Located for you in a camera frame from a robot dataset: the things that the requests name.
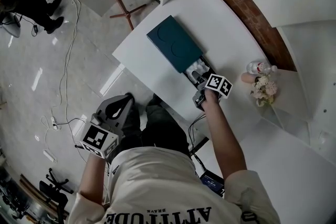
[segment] hand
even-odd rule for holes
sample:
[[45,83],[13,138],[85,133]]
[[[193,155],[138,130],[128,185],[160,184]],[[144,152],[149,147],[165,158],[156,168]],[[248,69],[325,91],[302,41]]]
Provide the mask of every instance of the hand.
[[218,104],[218,95],[213,90],[205,89],[205,99],[206,100],[201,105],[203,109]]

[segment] black pants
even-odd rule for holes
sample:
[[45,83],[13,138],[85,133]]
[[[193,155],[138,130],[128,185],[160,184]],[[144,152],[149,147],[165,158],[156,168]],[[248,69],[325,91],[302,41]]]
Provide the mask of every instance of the black pants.
[[146,113],[147,125],[141,131],[139,110],[135,105],[131,108],[122,129],[125,137],[118,149],[111,153],[108,162],[124,150],[143,146],[167,148],[190,157],[187,137],[168,111],[160,105],[149,105],[146,107]]
[[51,9],[51,3],[48,4],[46,0],[19,0],[11,12],[22,14],[34,20],[38,25],[44,27],[45,31],[48,31],[54,27],[54,21],[48,15]]

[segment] black and white marker cube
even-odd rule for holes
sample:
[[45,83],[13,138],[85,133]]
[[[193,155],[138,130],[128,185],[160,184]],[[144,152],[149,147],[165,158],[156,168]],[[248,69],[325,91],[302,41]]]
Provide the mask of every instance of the black and white marker cube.
[[80,143],[87,151],[101,158],[107,158],[118,145],[118,136],[88,122],[80,138]]
[[223,76],[211,74],[205,87],[213,91],[219,92],[226,99],[231,92],[232,83]]

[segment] sleeve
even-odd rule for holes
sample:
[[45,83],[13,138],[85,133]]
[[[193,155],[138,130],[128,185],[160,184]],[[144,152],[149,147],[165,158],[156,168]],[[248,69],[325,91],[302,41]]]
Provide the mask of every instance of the sleeve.
[[105,214],[102,205],[81,196],[77,193],[75,204],[71,210],[68,224],[88,224],[100,221]]
[[224,199],[238,205],[243,211],[248,208],[255,213],[260,224],[279,224],[275,211],[262,182],[255,171],[242,170],[225,180]]

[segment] person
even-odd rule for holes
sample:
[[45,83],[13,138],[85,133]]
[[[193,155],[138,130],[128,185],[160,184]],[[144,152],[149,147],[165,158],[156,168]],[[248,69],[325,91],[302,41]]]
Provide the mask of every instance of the person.
[[61,0],[52,3],[47,3],[46,0],[0,0],[0,11],[26,16],[41,25],[48,34],[52,34],[64,21],[63,17],[56,20],[50,18],[60,3]]
[[243,211],[256,217],[246,223],[280,223],[258,174],[247,170],[217,96],[209,89],[205,96],[202,107],[225,180],[224,199],[196,176],[185,133],[154,97],[143,132],[136,109],[126,119],[124,148],[111,163],[107,210],[102,206],[106,163],[91,154],[68,223],[240,224]]

